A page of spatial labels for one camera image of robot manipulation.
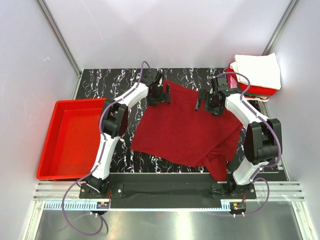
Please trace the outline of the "dark red t-shirt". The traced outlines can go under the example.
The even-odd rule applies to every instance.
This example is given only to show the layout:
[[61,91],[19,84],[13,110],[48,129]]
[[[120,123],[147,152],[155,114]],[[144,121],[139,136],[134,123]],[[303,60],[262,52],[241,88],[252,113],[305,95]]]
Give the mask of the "dark red t-shirt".
[[228,110],[212,116],[195,110],[198,92],[165,80],[170,103],[148,106],[130,148],[172,163],[205,167],[217,182],[227,179],[243,125]]

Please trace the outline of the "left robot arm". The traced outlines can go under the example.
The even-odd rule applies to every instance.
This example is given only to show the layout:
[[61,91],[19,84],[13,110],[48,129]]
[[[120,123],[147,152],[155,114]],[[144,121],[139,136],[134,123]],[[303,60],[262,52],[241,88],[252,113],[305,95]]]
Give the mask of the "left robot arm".
[[148,106],[171,102],[170,86],[163,85],[163,74],[149,70],[138,82],[122,95],[104,102],[99,119],[99,147],[90,174],[85,178],[86,190],[97,198],[103,198],[108,190],[110,165],[116,145],[128,128],[129,110],[142,99]]

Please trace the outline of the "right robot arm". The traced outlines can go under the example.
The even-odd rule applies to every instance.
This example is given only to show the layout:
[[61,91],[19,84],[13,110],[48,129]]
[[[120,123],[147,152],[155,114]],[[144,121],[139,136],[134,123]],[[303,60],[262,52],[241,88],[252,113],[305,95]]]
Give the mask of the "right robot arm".
[[242,198],[253,187],[256,175],[265,168],[275,167],[282,155],[282,126],[256,110],[238,88],[230,88],[227,73],[214,76],[211,90],[200,89],[195,110],[201,107],[214,117],[221,117],[224,110],[231,112],[244,126],[244,158],[238,168],[227,178],[221,190],[213,197]]

